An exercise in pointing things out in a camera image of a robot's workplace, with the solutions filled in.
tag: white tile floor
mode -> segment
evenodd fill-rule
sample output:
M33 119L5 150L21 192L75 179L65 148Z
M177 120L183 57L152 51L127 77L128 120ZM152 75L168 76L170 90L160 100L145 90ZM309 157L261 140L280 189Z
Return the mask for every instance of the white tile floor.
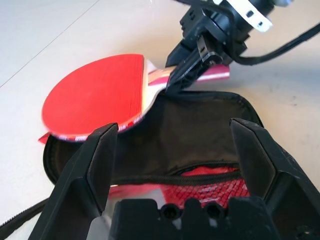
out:
M42 104L74 69L120 53L142 53L158 67L181 40L188 8L171 0L3 0L0 2L0 223L47 198L42 166ZM274 27L251 33L247 55L261 55L320 21L320 1L275 10ZM231 79L202 84L243 95L274 139L320 189L320 37L272 62L231 66ZM11 239L26 239L28 231Z

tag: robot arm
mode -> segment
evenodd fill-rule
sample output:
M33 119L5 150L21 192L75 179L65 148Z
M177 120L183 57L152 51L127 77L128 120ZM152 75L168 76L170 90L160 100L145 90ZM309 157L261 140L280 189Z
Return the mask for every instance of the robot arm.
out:
M235 61L256 65L270 61L309 40L320 32L320 23L284 46L263 56L242 57L249 32L266 32L267 18L275 6L288 6L291 0L176 0L191 5L180 20L183 39L169 54L166 67L177 65L166 91L178 92L189 87L209 67Z

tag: mesh pocket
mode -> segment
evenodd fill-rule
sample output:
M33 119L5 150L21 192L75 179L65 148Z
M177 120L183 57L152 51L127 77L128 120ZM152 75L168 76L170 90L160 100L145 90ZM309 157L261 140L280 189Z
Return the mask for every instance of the mesh pocket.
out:
M180 208L184 207L185 201L189 198L199 200L202 206L217 202L226 208L229 198L249 196L243 179L200 186L161 185L161 190L167 204L175 204Z
M229 198L249 196L245 181L240 176L234 177L236 171L239 171L236 167L224 166L212 168L200 166L179 175L181 182L184 182L183 178L185 177L197 177L197 181L200 184L125 184L112 187L109 197L134 198L159 189L166 204L175 204L180 208L184 207L185 201L189 198L199 200L202 206L210 202L217 202L226 208ZM208 184L207 176L218 177L221 175L224 177L219 177L217 178L218 181Z

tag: ping pong paddle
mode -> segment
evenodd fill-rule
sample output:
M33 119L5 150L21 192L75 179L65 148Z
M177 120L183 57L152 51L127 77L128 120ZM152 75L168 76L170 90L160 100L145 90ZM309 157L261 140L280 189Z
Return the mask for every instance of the ping pong paddle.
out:
M174 67L155 69L140 54L103 58L62 79L42 107L49 132L65 141L85 141L93 130L118 123L119 131L133 126L166 87ZM227 79L229 68L210 68L198 81Z

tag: red textured rubber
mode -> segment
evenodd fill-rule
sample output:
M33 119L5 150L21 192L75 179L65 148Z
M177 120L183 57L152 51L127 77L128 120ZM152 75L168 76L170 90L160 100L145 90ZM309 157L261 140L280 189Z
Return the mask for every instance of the red textured rubber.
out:
M144 57L103 58L70 73L50 92L42 120L53 135L89 135L108 123L122 123L142 111Z

